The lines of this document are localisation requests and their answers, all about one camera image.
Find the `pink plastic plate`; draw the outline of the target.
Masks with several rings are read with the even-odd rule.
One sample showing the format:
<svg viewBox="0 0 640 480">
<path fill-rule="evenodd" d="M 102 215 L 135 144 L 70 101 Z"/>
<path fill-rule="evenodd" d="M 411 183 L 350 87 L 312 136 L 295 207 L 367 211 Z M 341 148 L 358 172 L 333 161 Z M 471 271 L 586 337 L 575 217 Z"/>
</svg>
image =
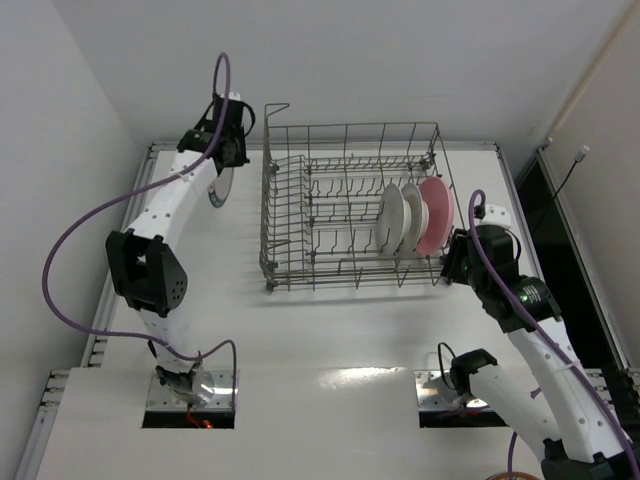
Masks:
<svg viewBox="0 0 640 480">
<path fill-rule="evenodd" d="M 426 178 L 419 185 L 419 191 L 428 208 L 429 221 L 416 251 L 429 256 L 447 242 L 454 220 L 454 197 L 449 186 L 437 176 Z"/>
</svg>

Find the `green rimmed printed plate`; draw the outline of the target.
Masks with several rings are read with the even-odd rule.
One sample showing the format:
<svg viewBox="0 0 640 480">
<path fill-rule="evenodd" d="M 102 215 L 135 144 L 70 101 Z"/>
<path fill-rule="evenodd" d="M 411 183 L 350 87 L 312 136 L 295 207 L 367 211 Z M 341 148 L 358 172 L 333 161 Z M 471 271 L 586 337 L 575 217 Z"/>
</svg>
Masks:
<svg viewBox="0 0 640 480">
<path fill-rule="evenodd" d="M 222 208 L 226 203 L 232 189 L 233 179 L 234 169 L 225 168 L 208 186 L 209 202 L 214 208 Z"/>
</svg>

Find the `grey wire dish rack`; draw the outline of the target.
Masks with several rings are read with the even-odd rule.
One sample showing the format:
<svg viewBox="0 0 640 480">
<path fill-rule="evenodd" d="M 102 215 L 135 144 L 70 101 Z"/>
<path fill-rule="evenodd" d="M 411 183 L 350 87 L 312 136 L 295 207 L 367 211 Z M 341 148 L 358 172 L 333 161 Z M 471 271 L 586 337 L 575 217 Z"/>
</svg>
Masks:
<svg viewBox="0 0 640 480">
<path fill-rule="evenodd" d="M 264 108 L 260 256 L 266 287 L 439 282 L 446 247 L 425 255 L 377 235 L 386 187 L 429 177 L 454 186 L 437 123 L 283 124 L 286 103 Z"/>
</svg>

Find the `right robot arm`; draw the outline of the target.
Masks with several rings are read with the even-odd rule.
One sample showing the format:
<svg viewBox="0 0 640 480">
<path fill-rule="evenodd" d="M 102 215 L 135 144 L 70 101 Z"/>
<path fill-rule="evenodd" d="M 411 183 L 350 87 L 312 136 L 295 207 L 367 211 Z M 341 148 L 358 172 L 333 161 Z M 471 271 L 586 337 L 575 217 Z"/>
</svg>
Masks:
<svg viewBox="0 0 640 480">
<path fill-rule="evenodd" d="M 546 479 L 638 478 L 638 445 L 587 378 L 546 284 L 520 274 L 508 231 L 455 230 L 442 275 L 472 288 L 525 360 L 544 401 L 520 389 L 485 349 L 453 358 L 451 389 L 486 402 L 536 455 Z"/>
</svg>

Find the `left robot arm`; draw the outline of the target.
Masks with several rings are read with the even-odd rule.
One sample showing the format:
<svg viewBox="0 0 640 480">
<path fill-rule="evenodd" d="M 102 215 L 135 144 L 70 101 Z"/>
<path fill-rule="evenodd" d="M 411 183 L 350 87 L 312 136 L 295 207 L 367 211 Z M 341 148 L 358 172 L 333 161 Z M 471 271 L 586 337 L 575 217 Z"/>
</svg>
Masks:
<svg viewBox="0 0 640 480">
<path fill-rule="evenodd" d="M 153 194 L 125 231 L 114 231 L 106 240 L 114 290 L 144 323 L 160 382 L 182 393 L 192 390 L 202 361 L 179 311 L 188 276 L 175 249 L 202 197 L 215 208 L 226 203 L 235 168 L 249 161 L 243 117 L 253 113 L 235 92 L 215 95 L 179 142 L 172 181 Z"/>
</svg>

